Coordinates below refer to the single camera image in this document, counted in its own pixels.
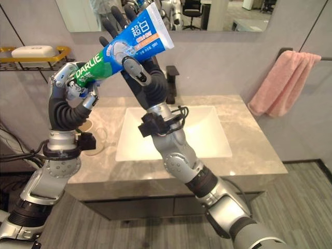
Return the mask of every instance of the darlie toothpaste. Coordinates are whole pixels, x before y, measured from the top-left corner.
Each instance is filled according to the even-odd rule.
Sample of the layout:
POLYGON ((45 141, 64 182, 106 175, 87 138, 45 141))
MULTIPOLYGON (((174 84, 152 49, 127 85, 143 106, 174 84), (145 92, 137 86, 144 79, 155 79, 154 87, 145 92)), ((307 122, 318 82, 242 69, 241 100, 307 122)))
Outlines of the darlie toothpaste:
POLYGON ((123 69, 122 59, 132 56, 142 62, 174 44, 155 3, 150 4, 111 43, 76 71, 74 81, 85 87, 123 69))

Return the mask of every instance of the faucet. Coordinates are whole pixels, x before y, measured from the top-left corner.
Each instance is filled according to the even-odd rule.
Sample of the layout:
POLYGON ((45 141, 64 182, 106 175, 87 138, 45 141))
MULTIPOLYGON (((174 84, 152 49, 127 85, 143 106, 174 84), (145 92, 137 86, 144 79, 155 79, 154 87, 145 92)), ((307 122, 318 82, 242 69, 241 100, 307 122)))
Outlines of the faucet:
POLYGON ((166 66, 166 78, 169 87, 169 94, 166 99, 167 104, 175 104, 176 86, 175 77, 180 75, 175 66, 166 66))

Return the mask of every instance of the sink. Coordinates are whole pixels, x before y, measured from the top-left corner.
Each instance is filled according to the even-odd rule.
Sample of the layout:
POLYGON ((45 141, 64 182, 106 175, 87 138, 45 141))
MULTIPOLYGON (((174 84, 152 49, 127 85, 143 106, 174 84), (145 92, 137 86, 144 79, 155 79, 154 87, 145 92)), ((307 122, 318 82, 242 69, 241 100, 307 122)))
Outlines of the sink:
MULTIPOLYGON (((231 157, 223 127, 214 106, 188 106, 184 131, 188 144, 198 158, 231 157)), ((127 108, 116 151, 116 161, 139 161, 162 159, 155 149, 152 137, 142 137, 138 126, 145 115, 141 107, 127 108)))

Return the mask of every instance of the floor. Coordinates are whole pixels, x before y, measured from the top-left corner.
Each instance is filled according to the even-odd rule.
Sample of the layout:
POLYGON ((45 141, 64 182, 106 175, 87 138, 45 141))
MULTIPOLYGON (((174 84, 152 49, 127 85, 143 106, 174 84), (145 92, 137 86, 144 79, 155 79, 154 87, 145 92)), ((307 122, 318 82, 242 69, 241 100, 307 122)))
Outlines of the floor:
MULTIPOLYGON (((270 20, 271 14, 262 13, 259 10, 252 9, 246 10, 242 8, 242 2, 240 1, 230 1, 228 3, 227 14, 225 17, 224 31, 232 31, 232 25, 234 18, 239 19, 256 19, 256 20, 270 20)), ((182 15, 184 25, 190 25, 190 17, 182 15)), ((196 27, 201 26, 201 18, 194 18, 193 25, 196 27)))
MULTIPOLYGON (((287 164, 289 174, 252 202, 254 218, 293 248, 332 248, 332 184, 315 163, 287 164)), ((65 194, 40 242, 47 249, 232 248, 203 216, 108 221, 65 194)))

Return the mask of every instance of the white cup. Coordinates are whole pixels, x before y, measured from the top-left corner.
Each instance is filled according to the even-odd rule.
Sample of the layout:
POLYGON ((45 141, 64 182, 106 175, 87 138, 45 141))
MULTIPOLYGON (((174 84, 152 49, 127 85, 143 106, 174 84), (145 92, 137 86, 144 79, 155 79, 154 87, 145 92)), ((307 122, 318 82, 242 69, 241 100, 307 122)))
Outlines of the white cup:
POLYGON ((93 156, 97 155, 100 153, 104 147, 105 147, 105 142, 107 139, 107 131, 104 127, 95 127, 93 122, 89 119, 85 123, 83 123, 80 127, 78 127, 80 131, 82 132, 90 132, 93 134, 96 143, 95 143, 95 149, 90 149, 90 150, 84 150, 83 153, 87 156, 93 156))

